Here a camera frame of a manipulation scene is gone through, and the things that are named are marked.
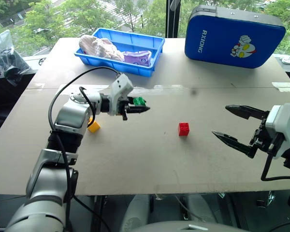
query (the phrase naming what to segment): cable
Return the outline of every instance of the cable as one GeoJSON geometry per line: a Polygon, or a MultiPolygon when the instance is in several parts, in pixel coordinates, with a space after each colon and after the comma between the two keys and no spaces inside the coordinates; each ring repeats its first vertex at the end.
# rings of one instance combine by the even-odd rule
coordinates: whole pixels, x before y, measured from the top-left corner
{"type": "Polygon", "coordinates": [[[195,216],[198,220],[205,222],[205,220],[203,218],[201,218],[200,216],[197,216],[196,214],[194,214],[192,211],[190,211],[187,207],[184,206],[184,204],[179,200],[179,198],[177,196],[175,196],[175,198],[177,199],[177,201],[179,202],[179,204],[187,211],[189,212],[191,215],[195,216]]]}
{"type": "Polygon", "coordinates": [[[81,205],[83,206],[86,210],[90,211],[94,216],[96,216],[107,228],[108,232],[111,232],[110,227],[107,225],[107,223],[103,220],[103,218],[97,214],[95,211],[90,209],[85,203],[83,203],[80,199],[78,199],[76,196],[73,196],[73,198],[81,205]]]}
{"type": "Polygon", "coordinates": [[[287,226],[287,225],[290,225],[290,221],[289,222],[286,222],[284,224],[281,224],[279,226],[276,226],[276,227],[270,229],[268,232],[273,232],[274,230],[277,230],[278,228],[283,227],[283,226],[287,226]]]}
{"type": "Polygon", "coordinates": [[[266,162],[265,162],[265,166],[261,175],[261,180],[262,181],[272,181],[272,180],[285,180],[285,179],[290,179],[290,176],[276,176],[276,177],[269,177],[266,178],[266,175],[270,169],[271,166],[271,162],[272,162],[273,156],[268,155],[266,162]]]}
{"type": "Polygon", "coordinates": [[[93,70],[97,70],[97,69],[109,69],[114,71],[117,75],[120,74],[120,72],[116,71],[115,69],[112,69],[110,67],[106,67],[106,66],[101,66],[101,67],[96,67],[93,69],[89,69],[81,74],[79,74],[77,77],[75,77],[72,81],[70,81],[68,84],[66,84],[62,89],[60,89],[57,94],[54,96],[53,100],[51,101],[49,108],[48,108],[48,122],[49,122],[49,126],[52,129],[52,132],[56,133],[56,140],[58,142],[59,148],[61,150],[62,153],[62,157],[63,157],[63,161],[64,161],[64,166],[65,166],[65,170],[66,170],[66,175],[67,175],[67,202],[66,202],[66,225],[65,227],[68,228],[69,227],[69,217],[70,217],[70,207],[71,207],[71,195],[72,195],[72,185],[71,185],[71,177],[70,177],[70,168],[69,168],[69,164],[68,164],[68,158],[64,149],[64,146],[62,144],[62,141],[59,137],[59,135],[57,134],[54,122],[52,120],[52,110],[53,110],[53,106],[54,103],[56,101],[56,99],[58,98],[58,96],[60,95],[60,93],[63,92],[63,90],[65,90],[70,84],[72,84],[74,81],[76,81],[78,78],[80,78],[81,76],[85,75],[86,73],[93,71],[93,70]]]}
{"type": "Polygon", "coordinates": [[[89,124],[87,125],[87,127],[90,127],[93,124],[93,122],[94,122],[94,120],[96,118],[96,110],[97,110],[97,107],[96,107],[96,103],[95,103],[94,106],[92,105],[91,101],[88,99],[88,97],[87,97],[86,93],[84,92],[84,90],[86,90],[86,89],[84,87],[81,87],[80,86],[79,91],[82,93],[82,95],[84,96],[84,98],[88,102],[88,104],[90,106],[90,109],[92,111],[92,121],[89,122],[89,124]]]}
{"type": "Polygon", "coordinates": [[[96,67],[96,68],[93,68],[93,69],[89,69],[81,74],[79,74],[76,78],[74,78],[72,81],[70,81],[68,84],[66,84],[61,90],[58,91],[58,93],[54,96],[53,100],[51,101],[50,105],[49,105],[49,108],[48,108],[48,122],[49,122],[49,125],[51,127],[51,129],[53,131],[55,131],[55,126],[54,126],[54,123],[53,123],[53,120],[52,120],[52,110],[53,110],[53,105],[56,101],[56,99],[58,98],[58,96],[60,95],[60,93],[63,92],[63,90],[65,90],[70,84],[72,84],[74,81],[76,81],[78,78],[80,78],[81,76],[85,75],[86,73],[90,72],[90,71],[93,71],[93,70],[97,70],[97,69],[109,69],[109,70],[112,70],[114,71],[117,75],[120,74],[120,72],[116,71],[115,69],[112,69],[110,67],[106,67],[106,66],[100,66],[100,67],[96,67]]]}

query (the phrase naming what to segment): window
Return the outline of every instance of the window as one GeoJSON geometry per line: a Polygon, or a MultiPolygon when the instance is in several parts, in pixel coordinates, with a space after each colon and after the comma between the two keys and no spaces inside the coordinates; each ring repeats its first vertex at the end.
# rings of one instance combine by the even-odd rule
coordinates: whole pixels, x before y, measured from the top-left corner
{"type": "Polygon", "coordinates": [[[286,35],[275,53],[290,54],[290,0],[181,0],[178,37],[184,38],[186,36],[190,13],[198,4],[246,10],[279,17],[286,28],[286,35]]]}
{"type": "Polygon", "coordinates": [[[164,36],[165,9],[165,0],[0,0],[0,33],[11,31],[21,56],[43,55],[100,27],[164,36]]]}
{"type": "Polygon", "coordinates": [[[0,0],[0,33],[10,29],[22,56],[47,54],[58,38],[99,27],[184,38],[199,4],[278,16],[287,32],[275,53],[290,54],[290,0],[0,0]]]}

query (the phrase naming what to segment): blue plastic tray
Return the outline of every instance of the blue plastic tray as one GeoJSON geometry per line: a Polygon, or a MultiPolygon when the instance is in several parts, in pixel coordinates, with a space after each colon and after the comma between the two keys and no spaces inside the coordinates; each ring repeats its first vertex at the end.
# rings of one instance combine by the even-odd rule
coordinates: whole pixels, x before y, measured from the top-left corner
{"type": "Polygon", "coordinates": [[[150,77],[152,72],[155,70],[155,65],[160,57],[160,54],[162,53],[162,46],[164,44],[164,38],[161,37],[141,35],[105,28],[97,29],[92,35],[100,39],[109,39],[121,52],[151,51],[151,65],[147,67],[143,65],[130,64],[107,58],[90,56],[84,54],[81,49],[78,49],[75,52],[75,55],[79,57],[84,64],[93,66],[108,66],[121,72],[127,72],[148,77],[150,77]]]}

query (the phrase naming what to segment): blue case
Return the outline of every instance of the blue case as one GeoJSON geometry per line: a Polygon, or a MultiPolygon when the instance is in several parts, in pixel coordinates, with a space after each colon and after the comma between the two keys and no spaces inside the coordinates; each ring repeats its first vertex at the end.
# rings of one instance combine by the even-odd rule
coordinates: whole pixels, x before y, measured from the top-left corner
{"type": "Polygon", "coordinates": [[[275,16],[199,5],[188,21],[185,54],[190,59],[256,68],[271,56],[285,32],[275,16]]]}

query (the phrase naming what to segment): cloth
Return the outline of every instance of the cloth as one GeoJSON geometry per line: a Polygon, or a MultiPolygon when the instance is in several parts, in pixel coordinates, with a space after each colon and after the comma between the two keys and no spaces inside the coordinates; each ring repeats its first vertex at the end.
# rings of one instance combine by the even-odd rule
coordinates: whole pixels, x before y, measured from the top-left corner
{"type": "Polygon", "coordinates": [[[150,66],[151,51],[123,52],[125,62],[150,66]]]}
{"type": "Polygon", "coordinates": [[[92,35],[83,35],[80,38],[79,47],[87,55],[124,61],[122,52],[106,38],[99,39],[92,35]]]}

